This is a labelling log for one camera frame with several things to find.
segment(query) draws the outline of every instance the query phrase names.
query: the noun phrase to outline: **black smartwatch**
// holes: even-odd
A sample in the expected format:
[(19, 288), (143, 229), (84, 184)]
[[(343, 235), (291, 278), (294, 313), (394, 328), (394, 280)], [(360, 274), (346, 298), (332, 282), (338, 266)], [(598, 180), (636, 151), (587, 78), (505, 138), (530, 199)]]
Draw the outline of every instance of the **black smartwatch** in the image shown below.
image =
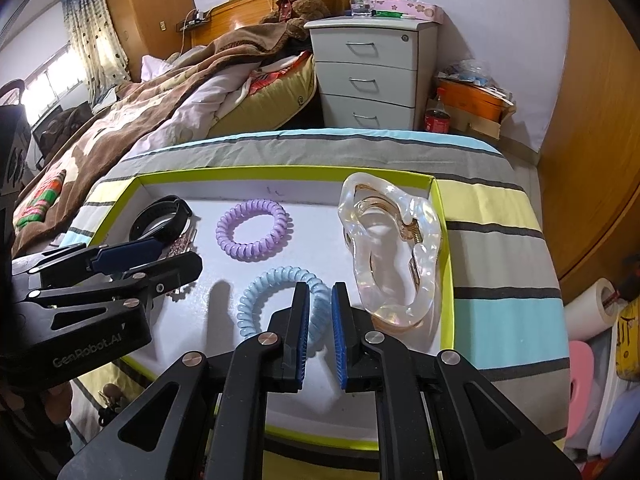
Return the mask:
[[(156, 220), (168, 215), (170, 217), (167, 220), (145, 232)], [(175, 195), (162, 197), (138, 215), (129, 231), (129, 241), (154, 238), (165, 246), (170, 245), (182, 234), (187, 220), (192, 215), (193, 211), (180, 197)]]

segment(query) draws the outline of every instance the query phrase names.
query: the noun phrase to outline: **orange container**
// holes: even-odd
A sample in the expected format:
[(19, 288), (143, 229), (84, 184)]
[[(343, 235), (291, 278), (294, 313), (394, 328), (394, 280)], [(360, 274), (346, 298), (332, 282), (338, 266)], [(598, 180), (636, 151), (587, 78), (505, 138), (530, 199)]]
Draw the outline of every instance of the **orange container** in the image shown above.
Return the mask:
[(442, 97), (444, 104), (459, 108), (470, 114), (500, 122), (502, 101), (475, 86), (441, 80), (439, 86), (446, 90)]

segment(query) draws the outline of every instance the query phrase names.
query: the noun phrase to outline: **clear hair claw clip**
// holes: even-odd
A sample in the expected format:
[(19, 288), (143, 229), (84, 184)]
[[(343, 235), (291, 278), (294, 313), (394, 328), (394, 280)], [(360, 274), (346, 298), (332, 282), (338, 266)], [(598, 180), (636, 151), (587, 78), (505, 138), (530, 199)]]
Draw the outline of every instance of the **clear hair claw clip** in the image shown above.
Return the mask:
[[(363, 189), (379, 195), (368, 196), (356, 203), (356, 192)], [(415, 298), (409, 305), (399, 305), (391, 300), (373, 277), (374, 243), (360, 221), (364, 212), (373, 207), (390, 214), (396, 220), (400, 237), (414, 243), (409, 270), (414, 280)], [(421, 321), (433, 321), (434, 313), (439, 312), (434, 308), (434, 297), (442, 231), (430, 201), (405, 193), (369, 173), (353, 173), (342, 185), (338, 216), (344, 227), (345, 241), (353, 254), (353, 272), (362, 306), (374, 321), (396, 331), (407, 330)]]

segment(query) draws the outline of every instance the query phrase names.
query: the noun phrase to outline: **paper roll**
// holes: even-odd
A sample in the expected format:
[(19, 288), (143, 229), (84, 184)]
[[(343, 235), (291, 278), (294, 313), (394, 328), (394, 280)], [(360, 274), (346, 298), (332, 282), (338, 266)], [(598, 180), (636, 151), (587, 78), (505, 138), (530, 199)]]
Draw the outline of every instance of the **paper roll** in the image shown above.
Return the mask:
[(569, 341), (587, 341), (613, 326), (617, 306), (612, 303), (605, 310), (602, 301), (614, 290), (609, 280), (600, 278), (564, 308)]

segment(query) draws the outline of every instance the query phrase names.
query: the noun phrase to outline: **blue spiral hair tie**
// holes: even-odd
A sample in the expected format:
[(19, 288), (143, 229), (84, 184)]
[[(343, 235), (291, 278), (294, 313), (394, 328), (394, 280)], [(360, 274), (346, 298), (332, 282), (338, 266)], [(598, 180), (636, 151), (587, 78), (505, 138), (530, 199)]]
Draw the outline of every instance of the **blue spiral hair tie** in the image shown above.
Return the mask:
[(268, 289), (305, 282), (313, 295), (313, 309), (309, 317), (308, 344), (314, 345), (331, 321), (331, 291), (315, 274), (300, 267), (276, 267), (267, 270), (249, 285), (238, 304), (238, 328), (245, 339), (258, 333), (254, 324), (254, 307), (258, 298)]

